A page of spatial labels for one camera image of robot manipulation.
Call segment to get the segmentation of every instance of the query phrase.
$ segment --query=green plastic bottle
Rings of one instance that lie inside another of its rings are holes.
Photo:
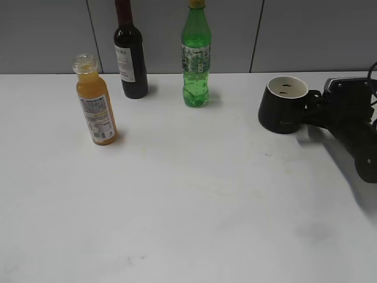
[[[203,107],[209,97],[212,34],[205,6],[205,0],[190,0],[190,13],[182,32],[183,98],[190,107]]]

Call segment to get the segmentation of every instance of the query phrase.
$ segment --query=orange juice bottle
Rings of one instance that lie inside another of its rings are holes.
[[[106,83],[98,74],[97,60],[91,54],[80,54],[73,60],[73,70],[78,76],[77,94],[93,142],[101,146],[112,143],[118,131]]]

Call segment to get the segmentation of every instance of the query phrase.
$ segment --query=wine bottle label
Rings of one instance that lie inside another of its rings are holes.
[[[122,80],[129,83],[136,82],[131,56],[131,48],[122,48],[115,46],[115,52],[117,53],[119,73]]]
[[[211,45],[192,48],[182,44],[182,68],[185,72],[201,74],[211,67]]]
[[[80,103],[93,140],[102,143],[114,137],[115,130],[106,95],[93,99],[80,97]]]

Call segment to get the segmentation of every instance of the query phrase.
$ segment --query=dark wine bottle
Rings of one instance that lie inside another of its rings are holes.
[[[130,0],[115,0],[119,27],[114,34],[115,51],[124,93],[142,98],[148,93],[143,38],[134,26]]]

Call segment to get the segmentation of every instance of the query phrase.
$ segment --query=mug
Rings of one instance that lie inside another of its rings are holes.
[[[259,123],[278,134],[298,131],[308,93],[306,83],[298,78],[281,76],[271,79],[260,103]]]

